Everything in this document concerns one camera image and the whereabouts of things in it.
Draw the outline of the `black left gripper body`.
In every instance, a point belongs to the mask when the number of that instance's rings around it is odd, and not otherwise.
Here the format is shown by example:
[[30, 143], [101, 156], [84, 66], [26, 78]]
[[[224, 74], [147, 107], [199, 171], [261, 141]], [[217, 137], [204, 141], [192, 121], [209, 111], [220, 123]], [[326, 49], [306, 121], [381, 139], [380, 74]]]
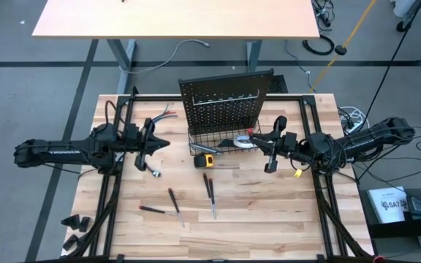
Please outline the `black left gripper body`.
[[137, 153], [134, 165], [140, 171], [146, 171], [145, 163], [146, 144], [148, 137], [153, 131], [154, 123], [151, 118], [146, 118], [142, 128], [134, 123], [126, 123], [123, 133], [123, 151], [126, 153]]

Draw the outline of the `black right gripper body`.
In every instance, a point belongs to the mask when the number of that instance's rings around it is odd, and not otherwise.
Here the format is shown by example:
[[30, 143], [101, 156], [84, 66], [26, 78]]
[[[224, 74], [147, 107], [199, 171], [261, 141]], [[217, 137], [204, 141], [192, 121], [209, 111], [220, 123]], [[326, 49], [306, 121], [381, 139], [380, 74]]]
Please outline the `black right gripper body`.
[[287, 157], [291, 151], [294, 151], [296, 148], [296, 134], [287, 132], [285, 135], [282, 135], [282, 131], [287, 127], [287, 118], [280, 115], [277, 117], [273, 124], [273, 131], [278, 132], [278, 140], [274, 141], [276, 144], [276, 153], [267, 154], [269, 156], [268, 163], [265, 165], [264, 172], [272, 173], [277, 169], [278, 162], [276, 161], [277, 155]]

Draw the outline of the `white tape roll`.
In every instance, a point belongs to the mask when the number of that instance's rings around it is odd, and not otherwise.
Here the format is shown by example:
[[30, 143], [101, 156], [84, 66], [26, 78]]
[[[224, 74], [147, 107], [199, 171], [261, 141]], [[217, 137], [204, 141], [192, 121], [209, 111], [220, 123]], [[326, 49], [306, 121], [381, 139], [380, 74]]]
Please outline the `white tape roll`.
[[256, 148], [257, 146], [251, 142], [250, 136], [247, 134], [239, 134], [233, 138], [233, 144], [237, 148], [249, 149]]

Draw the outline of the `grey utility knife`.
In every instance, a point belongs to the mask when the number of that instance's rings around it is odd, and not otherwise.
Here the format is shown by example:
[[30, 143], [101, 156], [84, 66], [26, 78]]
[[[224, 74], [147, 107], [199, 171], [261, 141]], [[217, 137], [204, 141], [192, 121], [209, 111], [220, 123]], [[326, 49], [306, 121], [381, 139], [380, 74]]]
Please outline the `grey utility knife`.
[[193, 149], [201, 150], [203, 153], [222, 154], [222, 152], [220, 150], [216, 150], [214, 148], [210, 148], [208, 146], [204, 146], [204, 145], [201, 145], [201, 144], [191, 143], [190, 146]]

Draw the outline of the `yellow black tape measure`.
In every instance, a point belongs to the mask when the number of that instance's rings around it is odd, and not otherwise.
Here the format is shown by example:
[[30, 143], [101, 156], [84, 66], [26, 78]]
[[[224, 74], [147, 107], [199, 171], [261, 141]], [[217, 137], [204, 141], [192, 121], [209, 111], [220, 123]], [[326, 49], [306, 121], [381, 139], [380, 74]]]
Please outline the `yellow black tape measure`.
[[201, 153], [193, 158], [194, 167], [197, 169], [213, 167], [214, 156], [210, 153]]

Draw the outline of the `black mesh panel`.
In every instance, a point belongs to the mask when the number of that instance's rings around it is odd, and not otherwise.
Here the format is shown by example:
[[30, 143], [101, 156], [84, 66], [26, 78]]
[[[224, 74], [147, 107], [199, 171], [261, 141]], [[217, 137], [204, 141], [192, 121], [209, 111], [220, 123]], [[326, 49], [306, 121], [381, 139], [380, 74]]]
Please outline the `black mesh panel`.
[[287, 94], [288, 88], [283, 75], [274, 75], [271, 80], [269, 89], [269, 94]]

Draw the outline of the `black metal pegboard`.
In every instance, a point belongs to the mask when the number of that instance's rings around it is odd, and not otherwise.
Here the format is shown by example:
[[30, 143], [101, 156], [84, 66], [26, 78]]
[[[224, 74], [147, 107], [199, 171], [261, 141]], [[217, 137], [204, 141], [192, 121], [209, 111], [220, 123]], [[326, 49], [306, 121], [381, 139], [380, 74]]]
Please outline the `black metal pegboard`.
[[[180, 79], [178, 84], [188, 127], [200, 124], [258, 120], [273, 76], [274, 71], [270, 69], [190, 80]], [[207, 101], [208, 99], [217, 100], [255, 94], [257, 89], [260, 91], [257, 99], [200, 106], [193, 106], [191, 101], [192, 98]]]

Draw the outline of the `white booklet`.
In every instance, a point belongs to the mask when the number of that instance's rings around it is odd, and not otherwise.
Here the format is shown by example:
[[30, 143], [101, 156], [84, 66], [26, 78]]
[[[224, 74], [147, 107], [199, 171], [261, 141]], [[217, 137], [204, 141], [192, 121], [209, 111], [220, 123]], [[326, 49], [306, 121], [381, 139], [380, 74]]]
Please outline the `white booklet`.
[[367, 190], [367, 195], [380, 224], [405, 220], [409, 206], [402, 186]]

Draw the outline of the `light wooden desk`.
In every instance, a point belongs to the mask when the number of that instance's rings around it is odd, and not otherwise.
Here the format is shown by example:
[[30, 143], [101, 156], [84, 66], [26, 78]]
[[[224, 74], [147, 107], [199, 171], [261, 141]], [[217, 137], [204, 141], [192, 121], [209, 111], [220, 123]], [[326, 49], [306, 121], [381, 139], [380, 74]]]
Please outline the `light wooden desk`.
[[254, 71], [264, 39], [316, 39], [319, 32], [311, 0], [47, 0], [32, 35], [106, 39], [124, 94], [137, 39], [245, 39]]

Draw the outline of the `black storage bin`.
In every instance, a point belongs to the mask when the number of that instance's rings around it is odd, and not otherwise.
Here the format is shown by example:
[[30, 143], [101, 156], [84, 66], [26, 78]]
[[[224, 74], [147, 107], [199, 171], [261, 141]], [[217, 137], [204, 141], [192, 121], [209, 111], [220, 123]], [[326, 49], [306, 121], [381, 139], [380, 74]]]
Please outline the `black storage bin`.
[[[413, 195], [409, 190], [404, 189], [406, 195]], [[421, 237], [421, 212], [408, 211], [404, 213], [405, 220], [395, 223], [380, 224], [368, 198], [367, 191], [362, 192], [365, 217], [367, 219], [368, 231], [372, 238], [393, 238], [393, 237]]]

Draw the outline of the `small dark device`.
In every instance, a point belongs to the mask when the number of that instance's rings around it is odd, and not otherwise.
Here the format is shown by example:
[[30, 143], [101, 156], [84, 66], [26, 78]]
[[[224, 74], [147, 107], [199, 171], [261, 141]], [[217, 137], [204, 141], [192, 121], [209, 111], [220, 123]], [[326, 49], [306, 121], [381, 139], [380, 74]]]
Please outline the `small dark device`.
[[407, 202], [408, 202], [410, 211], [421, 212], [421, 197], [413, 197], [412, 195], [408, 195]]

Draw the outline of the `silver hook rail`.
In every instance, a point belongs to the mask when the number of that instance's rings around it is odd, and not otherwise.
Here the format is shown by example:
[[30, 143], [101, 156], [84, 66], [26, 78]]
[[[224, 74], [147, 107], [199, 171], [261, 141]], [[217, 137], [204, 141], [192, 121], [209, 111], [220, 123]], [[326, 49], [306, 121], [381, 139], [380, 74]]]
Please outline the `silver hook rail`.
[[216, 104], [216, 103], [222, 103], [222, 102], [235, 102], [235, 101], [247, 100], [247, 99], [257, 99], [259, 95], [260, 95], [260, 91], [259, 89], [257, 89], [257, 92], [255, 94], [240, 95], [237, 97], [228, 97], [226, 99], [220, 98], [217, 100], [208, 99], [207, 101], [192, 98], [191, 101], [192, 101], [193, 106], [200, 106], [200, 105], [205, 105], [205, 104]]

